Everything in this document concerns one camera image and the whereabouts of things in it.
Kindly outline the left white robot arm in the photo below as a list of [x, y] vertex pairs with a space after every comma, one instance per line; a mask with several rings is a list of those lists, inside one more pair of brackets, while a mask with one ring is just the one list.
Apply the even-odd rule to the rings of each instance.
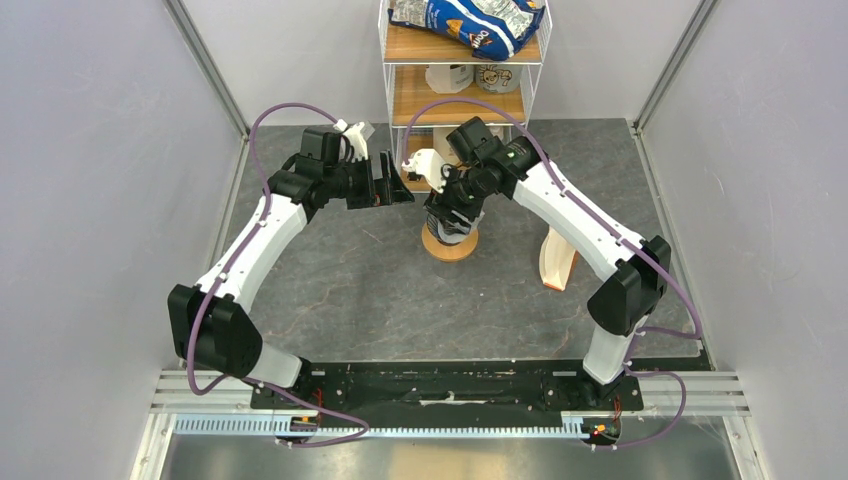
[[249, 317], [259, 288], [286, 246], [330, 201], [350, 210], [411, 203], [392, 154], [368, 154], [367, 122], [309, 127], [298, 152], [270, 176], [250, 220], [224, 256], [191, 286], [176, 285], [167, 307], [179, 358], [239, 379], [275, 385], [290, 408], [307, 405], [307, 360], [271, 346]]

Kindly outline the white paper coffee filter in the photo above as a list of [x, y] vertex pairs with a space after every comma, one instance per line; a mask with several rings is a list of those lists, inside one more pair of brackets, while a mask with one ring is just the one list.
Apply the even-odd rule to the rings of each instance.
[[478, 220], [472, 221], [471, 223], [463, 223], [463, 222], [451, 222], [449, 220], [440, 219], [433, 214], [429, 214], [427, 216], [426, 228], [427, 231], [440, 230], [445, 233], [453, 233], [453, 232], [462, 232], [462, 233], [470, 233], [472, 230], [477, 230], [477, 225], [479, 224]]

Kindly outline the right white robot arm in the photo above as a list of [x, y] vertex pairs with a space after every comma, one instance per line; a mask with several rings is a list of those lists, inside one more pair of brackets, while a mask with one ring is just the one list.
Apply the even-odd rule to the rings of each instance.
[[645, 241], [618, 225], [565, 179], [529, 134], [504, 143], [474, 117], [447, 140], [457, 163], [433, 148], [419, 149], [402, 163], [431, 188], [422, 232], [426, 248], [444, 262], [466, 258], [476, 246], [483, 204], [493, 195], [544, 220], [549, 227], [540, 251], [544, 282], [567, 280], [574, 256], [586, 260], [601, 282], [587, 303], [595, 328], [577, 395], [588, 408], [604, 408], [617, 396], [637, 329], [664, 295], [668, 243], [660, 236]]

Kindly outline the blue ribbed coffee dripper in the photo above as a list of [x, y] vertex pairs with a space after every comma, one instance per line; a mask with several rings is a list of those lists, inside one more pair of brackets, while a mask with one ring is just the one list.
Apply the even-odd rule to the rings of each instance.
[[437, 245], [442, 245], [445, 247], [458, 247], [461, 244], [474, 243], [479, 237], [479, 231], [476, 229], [472, 230], [470, 233], [445, 233], [440, 230], [428, 230], [428, 233], [434, 239]]

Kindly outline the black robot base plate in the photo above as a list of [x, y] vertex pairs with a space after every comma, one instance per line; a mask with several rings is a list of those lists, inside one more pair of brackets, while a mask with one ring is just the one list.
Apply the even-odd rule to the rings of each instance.
[[318, 362], [294, 393], [372, 429], [555, 427], [564, 412], [644, 407], [636, 378], [597, 386], [578, 360]]

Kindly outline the round wooden dripper stand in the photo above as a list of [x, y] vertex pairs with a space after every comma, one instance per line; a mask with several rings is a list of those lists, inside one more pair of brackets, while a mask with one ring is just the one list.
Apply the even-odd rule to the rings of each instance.
[[466, 239], [455, 245], [445, 245], [422, 227], [421, 240], [425, 250], [435, 259], [445, 263], [456, 263], [472, 255], [479, 242], [479, 231], [474, 230]]

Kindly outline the white wire wooden shelf rack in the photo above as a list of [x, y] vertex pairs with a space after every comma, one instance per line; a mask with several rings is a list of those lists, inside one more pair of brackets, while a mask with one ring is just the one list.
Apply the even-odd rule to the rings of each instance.
[[445, 135], [474, 116], [503, 140], [511, 138], [510, 121], [469, 103], [434, 107], [408, 124], [421, 108], [437, 100], [454, 96], [476, 99], [506, 112], [524, 126], [529, 124], [553, 30], [550, 3], [533, 1], [531, 5], [544, 10], [538, 30], [508, 61], [496, 63], [475, 58], [470, 48], [456, 40], [391, 24], [389, 10], [394, 3], [379, 3], [383, 88], [391, 147], [398, 165], [406, 152], [434, 147], [453, 161], [455, 156], [446, 150]]

